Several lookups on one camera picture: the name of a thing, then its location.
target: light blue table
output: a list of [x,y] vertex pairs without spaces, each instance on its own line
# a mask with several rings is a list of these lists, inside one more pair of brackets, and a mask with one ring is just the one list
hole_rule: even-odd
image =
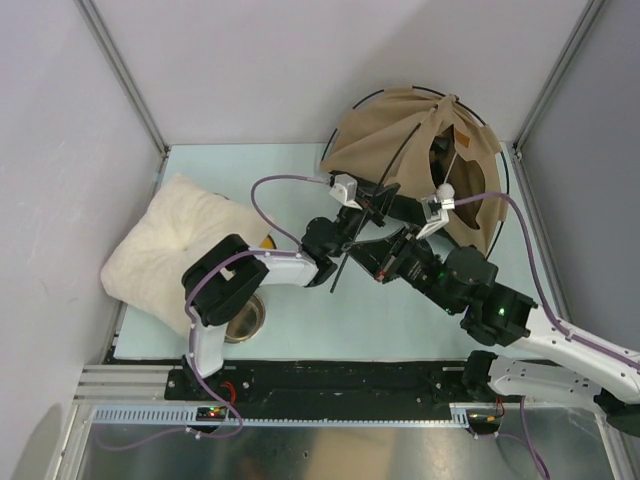
[[[249,190],[261,177],[275,173],[318,174],[322,149],[323,145],[318,144],[175,146],[164,181],[181,173],[202,187],[250,205]],[[522,204],[513,176],[512,173],[511,193]],[[258,191],[258,201],[277,223],[301,237],[312,218],[335,217],[339,204],[327,192],[320,185],[280,181],[264,184]],[[397,226],[394,221],[385,229],[371,225],[360,238],[381,237]],[[292,247],[284,237],[276,234],[274,238],[279,248]],[[444,240],[431,241],[434,250],[446,252]],[[537,299],[522,233],[513,213],[508,216],[491,260],[500,268],[501,283]],[[546,278],[542,281],[551,298]],[[380,285],[350,260],[333,295],[329,293],[330,283],[310,289],[280,285],[261,288],[258,294],[267,312],[263,328],[245,343],[226,345],[225,358],[463,359],[472,350],[485,348],[460,329],[460,318],[448,316],[402,280]],[[116,358],[179,358],[186,349],[186,339],[164,323],[138,309],[127,308]],[[528,356],[523,352],[508,353]]]

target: reflective floor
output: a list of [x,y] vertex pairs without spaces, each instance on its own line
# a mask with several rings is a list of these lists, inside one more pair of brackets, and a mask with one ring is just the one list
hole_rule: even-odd
[[[613,476],[593,416],[581,411],[528,412],[534,443],[551,477]],[[474,440],[461,429],[251,427],[228,440],[175,433],[124,451],[166,427],[94,425],[83,460],[84,480],[450,480],[537,479],[528,454],[508,439]],[[504,433],[522,434],[517,410]]]

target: cushion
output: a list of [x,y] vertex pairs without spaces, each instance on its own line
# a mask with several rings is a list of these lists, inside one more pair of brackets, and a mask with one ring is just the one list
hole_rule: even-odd
[[231,233],[257,246],[269,230],[253,208],[176,175],[155,195],[100,278],[109,295],[155,315],[186,337],[190,321],[184,313],[184,272]]

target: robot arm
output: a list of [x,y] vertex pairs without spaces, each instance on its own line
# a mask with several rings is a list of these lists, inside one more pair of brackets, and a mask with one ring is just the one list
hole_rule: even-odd
[[450,315],[464,313],[460,326],[479,343],[512,346],[561,366],[474,352],[467,362],[469,374],[465,372],[471,378],[471,391],[479,381],[500,395],[527,395],[601,410],[616,428],[640,435],[638,352],[564,321],[560,321],[564,331],[559,331],[531,298],[497,283],[498,267],[472,247],[456,248],[444,261],[432,252],[425,238],[447,223],[447,211],[454,208],[452,190],[439,189],[423,201],[422,228],[406,226],[381,240],[354,241],[367,221],[384,225],[398,189],[399,185],[390,185],[378,191],[367,182],[338,175],[331,194],[343,207],[333,222],[319,217],[309,223],[301,252],[249,250],[240,237],[231,235],[207,253],[183,277],[187,296],[213,268],[230,257],[241,258],[227,266],[232,276],[215,275],[195,296],[192,308],[200,322],[192,350],[198,361],[192,368],[207,377],[222,366],[226,323],[260,285],[320,285],[336,269],[331,258],[348,251],[375,281],[384,284],[402,278]]

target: brown label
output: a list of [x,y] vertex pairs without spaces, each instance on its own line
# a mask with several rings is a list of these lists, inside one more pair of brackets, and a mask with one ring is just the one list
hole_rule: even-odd
[[456,142],[458,142],[464,148],[469,148],[469,142],[471,142],[471,139],[469,137],[467,137],[460,130],[456,130],[456,129],[453,129],[453,135],[455,137]]

